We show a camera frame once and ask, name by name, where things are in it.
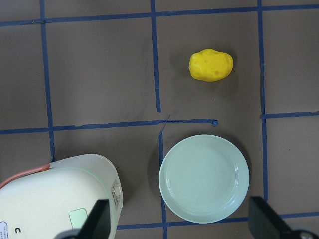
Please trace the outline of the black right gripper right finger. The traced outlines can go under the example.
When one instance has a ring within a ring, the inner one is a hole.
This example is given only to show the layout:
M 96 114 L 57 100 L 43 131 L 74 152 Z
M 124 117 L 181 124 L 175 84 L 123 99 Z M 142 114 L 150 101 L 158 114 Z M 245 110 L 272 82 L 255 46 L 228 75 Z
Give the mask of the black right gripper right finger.
M 249 198 L 248 227 L 255 239 L 317 239 L 309 230 L 292 229 L 259 196 Z

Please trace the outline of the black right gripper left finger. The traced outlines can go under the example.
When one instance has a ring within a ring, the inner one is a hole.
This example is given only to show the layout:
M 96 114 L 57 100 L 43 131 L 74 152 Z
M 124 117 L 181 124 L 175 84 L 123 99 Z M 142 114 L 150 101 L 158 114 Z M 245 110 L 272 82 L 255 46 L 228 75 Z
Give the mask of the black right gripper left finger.
M 111 234 L 110 203 L 108 199 L 97 200 L 80 229 L 60 232 L 56 239 L 108 239 Z

